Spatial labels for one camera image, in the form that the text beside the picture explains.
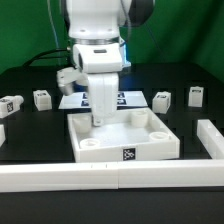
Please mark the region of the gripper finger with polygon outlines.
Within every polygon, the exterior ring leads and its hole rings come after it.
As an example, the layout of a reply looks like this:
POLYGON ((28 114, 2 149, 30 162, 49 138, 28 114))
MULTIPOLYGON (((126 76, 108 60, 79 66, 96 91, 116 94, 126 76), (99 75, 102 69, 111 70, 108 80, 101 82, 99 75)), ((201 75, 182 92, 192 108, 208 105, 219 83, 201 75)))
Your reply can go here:
POLYGON ((104 124, 104 119, 102 117, 94 116, 93 125, 96 127, 102 126, 104 124))

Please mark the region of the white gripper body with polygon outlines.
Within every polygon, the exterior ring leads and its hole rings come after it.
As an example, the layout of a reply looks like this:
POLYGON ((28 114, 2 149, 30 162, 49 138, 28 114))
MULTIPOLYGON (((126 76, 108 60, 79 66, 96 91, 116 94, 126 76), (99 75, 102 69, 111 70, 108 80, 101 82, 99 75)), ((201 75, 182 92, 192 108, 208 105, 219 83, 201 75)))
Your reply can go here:
POLYGON ((87 75, 92 113, 113 115, 117 109, 118 72, 122 70, 119 44, 75 44, 72 50, 74 62, 87 75))

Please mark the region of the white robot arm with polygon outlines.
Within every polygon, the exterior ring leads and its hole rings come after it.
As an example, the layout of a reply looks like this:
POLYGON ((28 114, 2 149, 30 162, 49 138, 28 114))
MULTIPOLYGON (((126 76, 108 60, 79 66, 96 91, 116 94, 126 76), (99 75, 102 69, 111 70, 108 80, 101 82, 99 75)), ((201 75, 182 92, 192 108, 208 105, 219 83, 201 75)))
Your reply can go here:
POLYGON ((86 86, 93 122, 101 126, 117 110, 118 73, 125 67, 119 29, 144 24, 155 0, 62 0, 62 6, 72 65, 57 72, 58 86, 65 95, 74 83, 86 86))

